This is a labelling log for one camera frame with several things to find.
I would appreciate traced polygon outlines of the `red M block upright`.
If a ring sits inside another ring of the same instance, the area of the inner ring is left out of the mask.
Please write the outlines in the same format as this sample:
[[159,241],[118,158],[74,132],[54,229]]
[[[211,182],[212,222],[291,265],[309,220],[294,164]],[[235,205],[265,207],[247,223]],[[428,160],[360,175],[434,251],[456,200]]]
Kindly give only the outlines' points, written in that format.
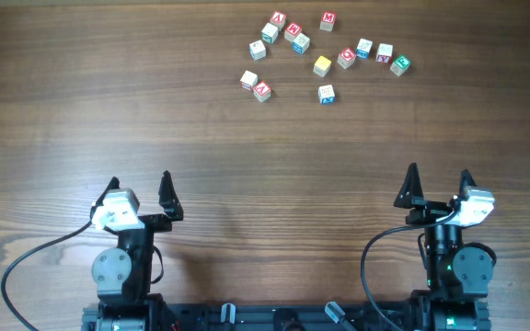
[[319,28],[325,31],[332,31],[337,19],[335,12],[325,11],[321,17]]

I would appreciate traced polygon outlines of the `red A block top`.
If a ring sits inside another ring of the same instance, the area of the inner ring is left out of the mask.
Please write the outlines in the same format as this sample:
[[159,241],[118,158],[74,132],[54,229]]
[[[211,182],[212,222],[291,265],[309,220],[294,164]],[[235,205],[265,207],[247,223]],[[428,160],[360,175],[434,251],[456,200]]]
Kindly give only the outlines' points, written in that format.
[[270,18],[270,23],[278,30],[282,30],[286,23],[287,15],[280,11],[274,11]]

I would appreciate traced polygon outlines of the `red Y block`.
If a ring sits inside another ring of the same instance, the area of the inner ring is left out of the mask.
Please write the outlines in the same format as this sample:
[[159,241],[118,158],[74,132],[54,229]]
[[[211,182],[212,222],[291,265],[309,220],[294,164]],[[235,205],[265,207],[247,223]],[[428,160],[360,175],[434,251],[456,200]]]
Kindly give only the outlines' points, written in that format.
[[377,47],[375,60],[380,63],[389,63],[393,55],[391,44],[380,43]]

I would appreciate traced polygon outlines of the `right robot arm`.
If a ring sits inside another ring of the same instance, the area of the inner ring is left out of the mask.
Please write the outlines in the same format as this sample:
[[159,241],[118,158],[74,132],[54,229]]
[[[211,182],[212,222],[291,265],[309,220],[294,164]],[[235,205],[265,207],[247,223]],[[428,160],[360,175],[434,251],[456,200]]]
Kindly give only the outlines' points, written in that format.
[[466,243],[463,231],[485,221],[494,202],[468,170],[461,173],[459,192],[449,201],[427,200],[418,166],[409,165],[394,206],[408,210],[406,224],[422,231],[418,243],[428,289],[415,290],[407,299],[405,330],[491,329],[483,300],[497,257],[486,245]]

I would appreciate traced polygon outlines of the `red Q block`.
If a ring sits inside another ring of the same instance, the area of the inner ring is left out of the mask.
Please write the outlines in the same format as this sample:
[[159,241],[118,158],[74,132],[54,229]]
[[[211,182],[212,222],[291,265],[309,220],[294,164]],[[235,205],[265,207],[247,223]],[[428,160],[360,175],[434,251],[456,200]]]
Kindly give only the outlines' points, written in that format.
[[356,58],[357,55],[355,51],[353,51],[351,48],[345,48],[339,53],[337,63],[343,69],[348,69],[354,64]]

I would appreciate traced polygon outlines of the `red a block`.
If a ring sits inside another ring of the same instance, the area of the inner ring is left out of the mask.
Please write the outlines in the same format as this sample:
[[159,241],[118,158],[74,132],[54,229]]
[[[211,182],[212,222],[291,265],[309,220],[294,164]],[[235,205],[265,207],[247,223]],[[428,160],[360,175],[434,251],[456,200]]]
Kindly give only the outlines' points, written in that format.
[[274,11],[270,18],[270,23],[278,30],[282,30],[286,23],[287,15],[280,11]]
[[253,87],[253,94],[259,102],[264,102],[271,97],[271,87],[265,81],[260,81]]

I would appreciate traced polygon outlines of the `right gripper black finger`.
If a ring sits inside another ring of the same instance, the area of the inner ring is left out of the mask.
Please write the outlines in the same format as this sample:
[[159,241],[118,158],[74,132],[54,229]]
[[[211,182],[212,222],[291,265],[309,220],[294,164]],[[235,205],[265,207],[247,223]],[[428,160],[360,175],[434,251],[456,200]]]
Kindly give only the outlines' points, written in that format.
[[395,198],[394,206],[402,209],[419,209],[425,206],[419,169],[416,163],[409,165],[402,187]]
[[475,187],[477,184],[473,177],[471,176],[468,169],[464,169],[461,172],[460,175],[460,183],[459,183],[459,197],[465,198],[467,196],[466,194],[466,188],[467,187]]

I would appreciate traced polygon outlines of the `blue P block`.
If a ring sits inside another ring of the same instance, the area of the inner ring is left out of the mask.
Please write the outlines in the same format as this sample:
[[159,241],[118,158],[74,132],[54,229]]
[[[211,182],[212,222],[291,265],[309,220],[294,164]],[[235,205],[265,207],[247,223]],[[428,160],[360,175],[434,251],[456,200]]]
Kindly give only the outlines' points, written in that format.
[[373,42],[367,39],[360,39],[356,48],[356,56],[361,59],[368,59],[372,50]]

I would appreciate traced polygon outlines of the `yellow W block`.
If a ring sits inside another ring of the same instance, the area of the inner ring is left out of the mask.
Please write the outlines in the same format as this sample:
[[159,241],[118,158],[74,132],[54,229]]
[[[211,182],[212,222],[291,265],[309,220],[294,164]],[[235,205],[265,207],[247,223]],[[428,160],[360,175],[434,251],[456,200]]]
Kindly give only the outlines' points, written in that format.
[[315,61],[313,72],[321,77],[325,77],[330,69],[331,66],[331,60],[324,57],[319,56],[317,60]]

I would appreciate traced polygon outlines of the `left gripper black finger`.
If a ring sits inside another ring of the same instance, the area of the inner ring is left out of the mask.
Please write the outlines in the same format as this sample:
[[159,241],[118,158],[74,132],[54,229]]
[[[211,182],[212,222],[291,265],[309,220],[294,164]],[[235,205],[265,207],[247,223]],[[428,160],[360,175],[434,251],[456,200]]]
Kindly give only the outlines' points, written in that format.
[[98,199],[92,203],[92,206],[90,209],[90,218],[93,218],[97,208],[103,205],[103,200],[105,199],[105,196],[108,194],[108,192],[113,189],[118,189],[119,187],[120,187],[119,179],[117,177],[112,177],[109,184],[106,186],[106,188],[101,193],[101,195],[98,197]]
[[163,208],[164,214],[172,221],[182,221],[184,210],[179,202],[179,198],[174,188],[172,176],[168,170],[163,172],[158,190],[159,205]]

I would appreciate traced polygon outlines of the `red M block tilted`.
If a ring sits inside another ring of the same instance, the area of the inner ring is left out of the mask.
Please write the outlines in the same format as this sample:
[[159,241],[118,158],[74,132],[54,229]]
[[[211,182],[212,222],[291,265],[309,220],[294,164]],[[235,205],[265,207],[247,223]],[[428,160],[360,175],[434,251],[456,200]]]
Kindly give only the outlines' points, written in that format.
[[301,32],[302,27],[295,22],[290,22],[284,30],[284,38],[292,42]]

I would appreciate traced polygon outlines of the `blue X block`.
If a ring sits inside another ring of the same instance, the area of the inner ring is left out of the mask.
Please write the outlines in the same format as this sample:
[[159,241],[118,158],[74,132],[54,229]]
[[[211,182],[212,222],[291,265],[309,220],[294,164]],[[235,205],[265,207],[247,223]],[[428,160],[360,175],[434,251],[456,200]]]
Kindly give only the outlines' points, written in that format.
[[318,88],[318,98],[321,105],[332,104],[336,100],[333,85],[320,86]]

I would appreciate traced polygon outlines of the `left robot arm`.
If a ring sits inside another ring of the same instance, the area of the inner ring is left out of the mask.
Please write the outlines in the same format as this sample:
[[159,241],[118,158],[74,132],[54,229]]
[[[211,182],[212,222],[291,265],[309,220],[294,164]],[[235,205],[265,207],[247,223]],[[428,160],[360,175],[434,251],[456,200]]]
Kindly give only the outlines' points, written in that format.
[[164,273],[152,276],[153,256],[161,253],[154,245],[157,233],[170,232],[172,223],[184,218],[169,172],[164,172],[158,190],[156,214],[140,215],[140,202],[129,188],[121,188],[114,177],[93,203],[90,220],[98,230],[115,234],[117,246],[94,259],[91,268],[97,284],[98,304],[83,310],[83,331],[180,330],[178,318],[163,296],[151,293]]

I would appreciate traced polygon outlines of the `white Z block red side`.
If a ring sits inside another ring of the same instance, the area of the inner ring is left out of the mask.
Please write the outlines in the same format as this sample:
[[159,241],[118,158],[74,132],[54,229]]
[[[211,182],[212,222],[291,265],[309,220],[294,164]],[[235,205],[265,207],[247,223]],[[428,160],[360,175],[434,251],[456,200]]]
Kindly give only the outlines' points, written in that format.
[[252,73],[250,71],[245,71],[240,79],[241,87],[252,91],[253,87],[257,84],[259,81],[258,75],[255,73]]

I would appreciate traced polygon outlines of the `white number 2 block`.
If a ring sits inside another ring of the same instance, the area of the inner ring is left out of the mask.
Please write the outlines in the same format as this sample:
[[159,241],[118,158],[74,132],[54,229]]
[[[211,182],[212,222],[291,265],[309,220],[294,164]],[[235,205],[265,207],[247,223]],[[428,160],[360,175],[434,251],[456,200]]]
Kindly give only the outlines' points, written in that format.
[[254,61],[262,59],[266,56],[266,47],[262,40],[251,42],[248,47],[249,53]]

